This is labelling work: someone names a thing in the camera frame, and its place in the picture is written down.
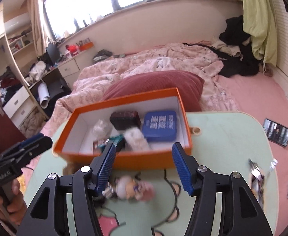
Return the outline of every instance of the human hand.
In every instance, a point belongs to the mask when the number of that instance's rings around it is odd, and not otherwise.
[[[17,179],[14,179],[12,184],[12,192],[14,193],[15,197],[13,198],[12,203],[7,206],[7,211],[10,213],[10,220],[17,225],[20,225],[27,211],[27,205],[24,201],[24,196],[19,190],[19,188],[19,181]],[[0,196],[0,205],[2,204],[3,198]],[[3,221],[7,220],[1,210],[0,219]]]

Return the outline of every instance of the figurine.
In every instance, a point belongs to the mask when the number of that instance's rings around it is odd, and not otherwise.
[[[150,201],[155,196],[154,187],[146,181],[136,181],[130,176],[123,176],[116,181],[116,194],[120,199],[135,198]]]

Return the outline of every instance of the orange shoe box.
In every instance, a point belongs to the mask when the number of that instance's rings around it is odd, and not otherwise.
[[[190,155],[192,139],[185,110],[177,88],[149,91],[114,98],[74,110],[63,132],[54,146],[54,152],[71,163],[89,164],[99,154],[93,154],[95,137],[93,126],[99,120],[109,121],[113,112],[137,111],[143,123],[146,113],[173,110],[177,114],[177,138],[173,142],[150,142],[151,150],[125,151],[116,154],[115,169],[154,170],[173,168],[172,145],[180,142]],[[122,134],[113,128],[111,136]]]

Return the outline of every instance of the phone screen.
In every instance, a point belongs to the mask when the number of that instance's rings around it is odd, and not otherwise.
[[[265,119],[263,125],[269,141],[286,147],[288,145],[288,128],[269,119]]]

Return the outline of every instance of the light green table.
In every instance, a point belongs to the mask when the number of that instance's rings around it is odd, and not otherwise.
[[[230,175],[233,171],[242,174],[249,181],[248,159],[257,162],[267,170],[272,160],[269,142],[262,126],[251,116],[240,112],[202,112],[187,113],[190,127],[199,127],[201,135],[193,136],[192,155],[200,165],[206,165],[216,173]],[[55,142],[65,123],[53,136]],[[29,205],[37,190],[48,174],[54,172],[62,175],[66,162],[52,156],[49,150],[45,152],[30,179],[25,201]],[[138,171],[115,171],[117,176],[135,175]],[[150,236],[152,229],[155,235],[184,235],[195,198],[187,195],[183,189],[179,192],[181,183],[176,170],[142,171],[142,180],[153,183],[156,196],[148,203],[109,200],[105,207],[98,210],[102,228],[111,227],[110,236]],[[76,235],[73,218],[73,207],[68,197],[69,227],[71,235]],[[221,215],[222,196],[217,194],[216,210],[212,235],[218,235]],[[273,233],[278,217],[278,183],[276,173],[272,173],[265,186],[264,212]]]

